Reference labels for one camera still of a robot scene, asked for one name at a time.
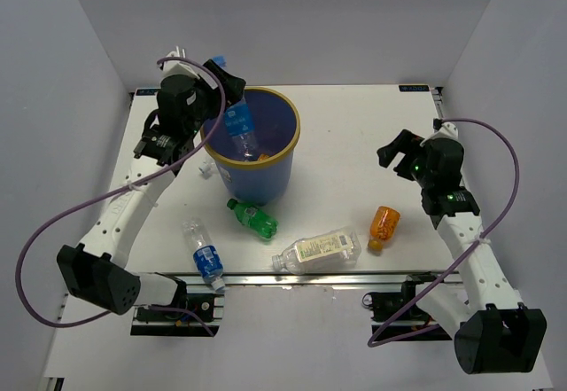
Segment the blue label water bottle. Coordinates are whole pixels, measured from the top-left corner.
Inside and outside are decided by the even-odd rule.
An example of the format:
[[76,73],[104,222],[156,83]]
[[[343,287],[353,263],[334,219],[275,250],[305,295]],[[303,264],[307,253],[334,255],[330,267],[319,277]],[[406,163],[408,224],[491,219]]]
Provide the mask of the blue label water bottle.
[[224,114],[225,127],[241,161],[255,161],[260,156],[250,108],[242,97]]

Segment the orange patterned bottle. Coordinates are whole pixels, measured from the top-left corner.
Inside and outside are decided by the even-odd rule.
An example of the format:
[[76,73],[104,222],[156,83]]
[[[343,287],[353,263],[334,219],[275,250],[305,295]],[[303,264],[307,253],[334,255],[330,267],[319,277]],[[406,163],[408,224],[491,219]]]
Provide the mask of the orange patterned bottle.
[[386,206],[380,206],[369,227],[368,249],[380,252],[393,237],[400,221],[400,213]]

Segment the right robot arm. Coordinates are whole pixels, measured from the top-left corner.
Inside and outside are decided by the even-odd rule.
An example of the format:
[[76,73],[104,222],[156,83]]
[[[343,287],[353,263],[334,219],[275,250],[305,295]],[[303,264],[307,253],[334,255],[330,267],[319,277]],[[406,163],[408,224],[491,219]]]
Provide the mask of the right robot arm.
[[400,308],[377,329],[425,313],[452,340],[468,374],[532,371],[547,330],[540,309],[525,306],[506,279],[484,227],[480,208],[462,180],[464,148],[448,123],[423,138],[404,129],[378,149],[381,167],[400,155],[398,176],[421,188],[422,207],[446,244],[453,262],[431,282],[404,283]]

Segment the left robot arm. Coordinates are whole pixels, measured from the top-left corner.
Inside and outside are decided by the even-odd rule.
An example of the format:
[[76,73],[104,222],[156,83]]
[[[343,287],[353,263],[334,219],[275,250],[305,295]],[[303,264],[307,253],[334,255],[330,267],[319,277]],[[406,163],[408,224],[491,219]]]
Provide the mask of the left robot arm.
[[212,76],[212,83],[179,57],[163,61],[161,67],[157,107],[144,122],[124,191],[111,198],[76,246],[62,246],[57,264],[68,292],[77,299],[117,315],[135,306],[156,305],[166,318],[177,319],[187,309],[185,286],[160,273],[127,271],[129,254],[159,197],[185,159],[196,153],[195,136],[207,121],[242,99],[245,80],[211,59],[200,68]]

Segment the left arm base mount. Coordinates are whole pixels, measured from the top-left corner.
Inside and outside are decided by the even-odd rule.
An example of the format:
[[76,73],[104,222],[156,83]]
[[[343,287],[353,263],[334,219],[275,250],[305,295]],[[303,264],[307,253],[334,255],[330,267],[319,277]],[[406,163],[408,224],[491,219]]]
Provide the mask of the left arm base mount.
[[135,308],[131,336],[213,338],[217,334],[224,314],[224,291],[215,291],[197,276],[180,279],[185,284],[185,290],[176,308]]

